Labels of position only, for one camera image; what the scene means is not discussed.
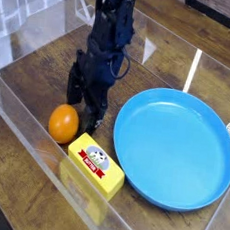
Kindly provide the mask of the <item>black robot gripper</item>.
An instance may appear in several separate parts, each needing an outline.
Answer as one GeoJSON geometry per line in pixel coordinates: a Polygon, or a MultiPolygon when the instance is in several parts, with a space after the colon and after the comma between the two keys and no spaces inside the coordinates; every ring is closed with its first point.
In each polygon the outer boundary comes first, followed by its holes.
{"type": "Polygon", "coordinates": [[[94,38],[89,37],[87,51],[77,51],[77,60],[69,73],[67,103],[76,105],[84,99],[83,130],[89,135],[102,124],[108,108],[107,91],[118,79],[124,60],[123,47],[102,50],[94,38]]]}

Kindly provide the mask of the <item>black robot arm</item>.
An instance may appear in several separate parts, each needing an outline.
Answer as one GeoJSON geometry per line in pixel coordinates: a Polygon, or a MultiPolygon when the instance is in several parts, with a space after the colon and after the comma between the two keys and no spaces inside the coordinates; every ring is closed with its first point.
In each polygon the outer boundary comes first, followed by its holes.
{"type": "Polygon", "coordinates": [[[123,62],[130,60],[126,46],[135,33],[135,1],[96,0],[87,49],[76,52],[77,60],[69,72],[67,102],[85,104],[82,129],[89,134],[104,119],[110,87],[125,77],[120,69],[123,62]]]}

